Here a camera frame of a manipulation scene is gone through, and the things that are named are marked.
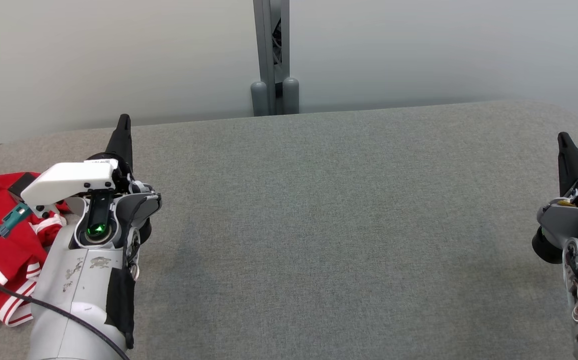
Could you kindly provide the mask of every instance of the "exposed wiring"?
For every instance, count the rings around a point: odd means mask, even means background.
[[[47,303],[45,301],[38,300],[38,299],[30,297],[30,296],[24,296],[23,294],[19,294],[17,292],[11,291],[11,290],[7,289],[7,287],[4,287],[1,283],[0,283],[0,291],[7,294],[8,296],[12,296],[12,297],[20,299],[22,301],[26,301],[27,303],[35,304],[35,305],[41,306],[47,310],[51,310],[52,312],[58,313],[58,314],[62,315],[63,317],[66,317],[70,321],[76,322],[77,324],[83,326],[83,328],[85,328],[86,330],[89,330],[91,333],[94,333],[97,337],[102,339],[102,341],[106,342],[106,344],[108,346],[110,346],[113,349],[113,351],[115,351],[118,354],[118,356],[120,356],[120,358],[122,360],[130,360],[129,356],[127,356],[127,354],[123,351],[123,349],[121,349],[115,342],[113,342],[113,340],[109,339],[107,337],[107,335],[104,335],[104,333],[102,331],[98,330],[97,328],[95,328],[95,326],[93,326],[90,323],[88,323],[87,321],[79,318],[78,316],[70,314],[69,312],[61,309],[58,306],[51,305],[51,303]]]

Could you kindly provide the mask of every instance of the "gray fabric tabletop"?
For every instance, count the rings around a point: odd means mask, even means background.
[[[538,102],[134,127],[163,208],[140,254],[133,360],[572,358],[557,265],[532,250],[558,195]],[[0,146],[0,174],[103,151],[111,129]],[[23,359],[33,323],[0,325]]]

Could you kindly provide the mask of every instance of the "white partition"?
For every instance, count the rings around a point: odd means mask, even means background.
[[[251,0],[0,1],[0,143],[253,115]]]
[[[301,112],[523,98],[578,115],[578,1],[291,0],[289,11]]]

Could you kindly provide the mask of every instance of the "green led indicator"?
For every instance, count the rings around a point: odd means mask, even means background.
[[[102,233],[105,232],[106,227],[107,226],[105,226],[105,224],[100,223],[98,225],[95,225],[93,228],[92,227],[87,228],[87,234],[97,237],[98,235],[101,235]]]

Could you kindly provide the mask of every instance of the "red garment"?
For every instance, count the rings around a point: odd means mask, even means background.
[[[8,188],[22,174],[0,175],[0,224],[17,205]],[[60,210],[66,211],[68,208],[61,205]],[[33,292],[40,270],[47,259],[44,247],[53,243],[58,230],[66,224],[59,214],[51,212],[50,215],[48,219],[40,219],[32,214],[26,219],[28,222],[22,221],[11,230],[8,237],[0,239],[0,284],[7,289],[26,296]],[[0,320],[5,325],[16,326],[30,319],[31,309],[28,303],[23,304],[23,301],[0,291]]]

